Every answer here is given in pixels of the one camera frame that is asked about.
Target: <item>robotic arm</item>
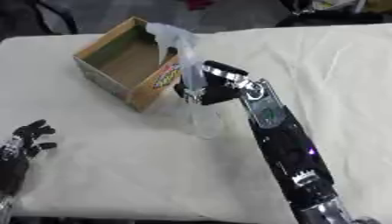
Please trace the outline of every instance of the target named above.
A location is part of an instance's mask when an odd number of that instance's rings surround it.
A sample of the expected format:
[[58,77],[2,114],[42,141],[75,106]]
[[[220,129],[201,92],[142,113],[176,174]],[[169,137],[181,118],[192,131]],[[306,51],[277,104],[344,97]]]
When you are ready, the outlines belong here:
[[269,168],[300,224],[376,224],[353,220],[333,189],[333,177],[301,124],[266,80],[215,61],[203,66],[207,87],[192,93],[180,82],[176,92],[202,105],[238,98]]
[[10,222],[12,203],[24,183],[30,160],[40,151],[57,147],[56,143],[35,143],[35,140],[54,132],[45,120],[39,120],[16,129],[0,146],[0,224]]

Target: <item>table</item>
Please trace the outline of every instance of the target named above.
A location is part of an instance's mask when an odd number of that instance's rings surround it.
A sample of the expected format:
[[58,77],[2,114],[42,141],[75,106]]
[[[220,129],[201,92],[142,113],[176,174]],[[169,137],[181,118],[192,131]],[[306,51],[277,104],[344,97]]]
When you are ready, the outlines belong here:
[[[85,80],[72,54],[100,35],[0,45],[0,136],[45,118],[59,133],[28,174],[23,215],[295,223],[238,101],[211,140],[182,130],[171,91],[138,114]],[[392,221],[392,26],[202,35],[198,52],[264,77],[304,125],[353,216]]]

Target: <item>transparent plastic bag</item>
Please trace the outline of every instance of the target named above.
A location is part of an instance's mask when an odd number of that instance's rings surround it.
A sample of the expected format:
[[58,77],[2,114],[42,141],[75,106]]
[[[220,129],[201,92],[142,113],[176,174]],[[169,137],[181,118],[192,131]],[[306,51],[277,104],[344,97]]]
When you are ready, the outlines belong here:
[[[202,60],[197,57],[194,47],[198,38],[191,32],[168,24],[147,24],[147,32],[154,34],[158,43],[159,63],[165,58],[169,47],[178,51],[179,68],[187,88],[193,92],[207,85],[201,72]],[[185,108],[185,119],[190,118],[194,134],[202,138],[213,138],[221,133],[222,120],[215,107],[206,107],[189,101]]]

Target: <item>black robotic glove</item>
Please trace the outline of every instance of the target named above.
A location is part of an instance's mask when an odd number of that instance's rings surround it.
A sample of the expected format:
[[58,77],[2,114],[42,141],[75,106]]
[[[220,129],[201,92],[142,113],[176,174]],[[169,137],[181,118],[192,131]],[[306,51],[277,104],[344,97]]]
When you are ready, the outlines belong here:
[[[203,63],[203,66],[217,68],[221,71],[224,71],[225,73],[248,76],[248,72],[244,70],[212,60],[205,61]],[[206,87],[203,88],[203,95],[200,96],[201,105],[210,105],[219,102],[226,102],[240,97],[240,89],[234,87],[232,85],[232,81],[204,70],[203,74],[206,77]],[[174,90],[181,98],[186,97],[186,89],[187,87],[182,81],[182,78],[180,82],[174,86]]]
[[4,145],[0,146],[0,193],[15,196],[21,188],[29,168],[29,159],[42,150],[57,147],[56,143],[38,143],[43,135],[51,135],[55,129],[46,125],[46,120],[38,120],[20,127],[12,133]]

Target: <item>cardboard box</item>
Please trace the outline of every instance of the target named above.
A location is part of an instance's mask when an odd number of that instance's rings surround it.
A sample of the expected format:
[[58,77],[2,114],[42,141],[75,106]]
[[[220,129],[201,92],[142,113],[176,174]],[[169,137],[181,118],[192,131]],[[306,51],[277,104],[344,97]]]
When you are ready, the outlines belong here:
[[175,49],[158,64],[158,44],[132,17],[74,55],[85,77],[137,111],[146,109],[180,76]]
[[367,11],[384,12],[392,11],[391,0],[367,0]]

